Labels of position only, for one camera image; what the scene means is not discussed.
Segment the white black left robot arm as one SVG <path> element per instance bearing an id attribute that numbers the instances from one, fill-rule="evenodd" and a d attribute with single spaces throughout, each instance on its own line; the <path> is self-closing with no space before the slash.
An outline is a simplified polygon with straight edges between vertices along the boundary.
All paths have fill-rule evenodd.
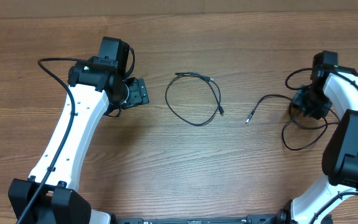
<path id="1" fill-rule="evenodd" d="M 149 103 L 143 79 L 132 77 L 128 56 L 134 49 L 121 39 L 103 37 L 97 56 L 74 59 L 63 82 L 43 63 L 39 67 L 67 92 L 49 144 L 26 180 L 14 179 L 8 197 L 18 223 L 117 223 L 115 215 L 91 207 L 79 193 L 83 163 L 103 116 Z"/>

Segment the cardboard back panel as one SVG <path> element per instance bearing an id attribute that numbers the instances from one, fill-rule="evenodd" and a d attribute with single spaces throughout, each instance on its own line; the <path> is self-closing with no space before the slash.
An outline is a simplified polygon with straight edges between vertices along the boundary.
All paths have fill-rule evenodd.
<path id="1" fill-rule="evenodd" d="M 353 10 L 358 0 L 0 0 L 0 19 Z"/>

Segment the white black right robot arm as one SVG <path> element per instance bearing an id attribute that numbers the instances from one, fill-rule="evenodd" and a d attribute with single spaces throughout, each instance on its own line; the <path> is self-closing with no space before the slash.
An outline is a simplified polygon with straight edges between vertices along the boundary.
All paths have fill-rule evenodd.
<path id="1" fill-rule="evenodd" d="M 323 152 L 322 176 L 279 212 L 277 223 L 332 223 L 330 212 L 358 196 L 358 72 L 325 50 L 309 70 L 311 83 L 296 88 L 291 107 L 315 119 L 334 108 L 339 122 Z"/>

